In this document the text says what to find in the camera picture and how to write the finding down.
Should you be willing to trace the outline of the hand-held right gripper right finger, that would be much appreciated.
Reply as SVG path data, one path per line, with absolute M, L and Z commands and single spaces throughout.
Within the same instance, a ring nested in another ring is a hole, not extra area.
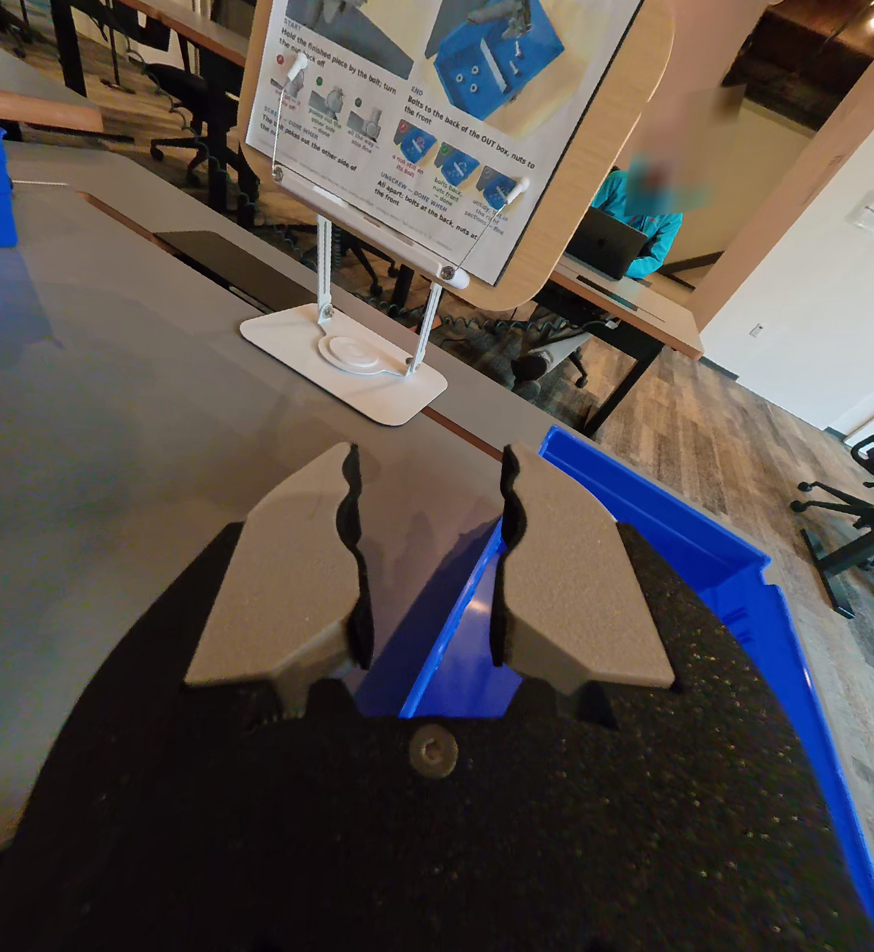
M 669 655 L 605 505 L 523 444 L 503 449 L 501 494 L 493 664 L 563 696 L 595 682 L 669 689 Z

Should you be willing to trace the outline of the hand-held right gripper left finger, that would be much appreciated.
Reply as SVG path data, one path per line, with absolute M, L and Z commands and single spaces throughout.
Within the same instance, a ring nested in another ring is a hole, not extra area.
M 191 687 L 265 683 L 280 706 L 367 671 L 375 631 L 359 447 L 339 443 L 280 482 L 246 518 L 185 675 Z

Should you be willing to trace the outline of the wooden board document stand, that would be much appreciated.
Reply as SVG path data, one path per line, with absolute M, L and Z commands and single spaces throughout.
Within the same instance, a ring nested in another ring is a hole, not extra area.
M 446 388 L 425 364 L 443 290 L 467 303 L 501 310 L 526 303 L 550 278 L 602 179 L 610 171 L 669 63 L 673 23 L 665 2 L 640 2 L 601 85 L 495 284 L 471 277 L 370 214 L 354 208 L 247 144 L 250 116 L 272 2 L 257 2 L 239 110 L 242 150 L 264 189 L 278 189 L 317 215 L 317 292 L 240 326 L 241 336 L 374 422 L 402 425 Z M 331 226 L 364 238 L 431 282 L 416 350 L 407 353 L 332 300 Z

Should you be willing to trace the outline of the grey office chair base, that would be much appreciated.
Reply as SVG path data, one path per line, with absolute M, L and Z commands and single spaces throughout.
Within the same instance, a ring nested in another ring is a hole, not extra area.
M 530 402 L 535 401 L 543 378 L 566 360 L 579 371 L 575 386 L 585 388 L 588 377 L 582 363 L 582 347 L 592 338 L 593 335 L 586 331 L 560 334 L 513 360 L 513 392 Z

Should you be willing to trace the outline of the wood-edged office desk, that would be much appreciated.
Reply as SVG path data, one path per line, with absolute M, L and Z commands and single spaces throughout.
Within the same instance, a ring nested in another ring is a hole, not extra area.
M 634 364 L 580 431 L 593 439 L 663 350 L 693 361 L 704 356 L 693 314 L 651 287 L 629 278 L 612 280 L 571 256 L 557 263 L 536 301 L 582 327 Z

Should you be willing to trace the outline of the black laptop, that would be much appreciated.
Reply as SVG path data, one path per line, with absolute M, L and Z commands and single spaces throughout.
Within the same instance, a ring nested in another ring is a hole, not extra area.
M 646 245 L 643 232 L 597 208 L 588 208 L 579 229 L 580 260 L 618 281 Z

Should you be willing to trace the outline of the printed instruction sheet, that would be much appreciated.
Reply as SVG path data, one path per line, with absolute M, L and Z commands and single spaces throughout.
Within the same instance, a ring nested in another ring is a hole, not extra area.
M 495 284 L 640 6 L 272 2 L 247 144 Z

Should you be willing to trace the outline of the grey wood-edged table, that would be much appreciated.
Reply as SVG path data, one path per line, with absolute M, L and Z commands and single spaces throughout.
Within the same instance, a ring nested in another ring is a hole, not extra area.
M 0 120 L 82 135 L 105 133 L 97 104 L 2 49 Z

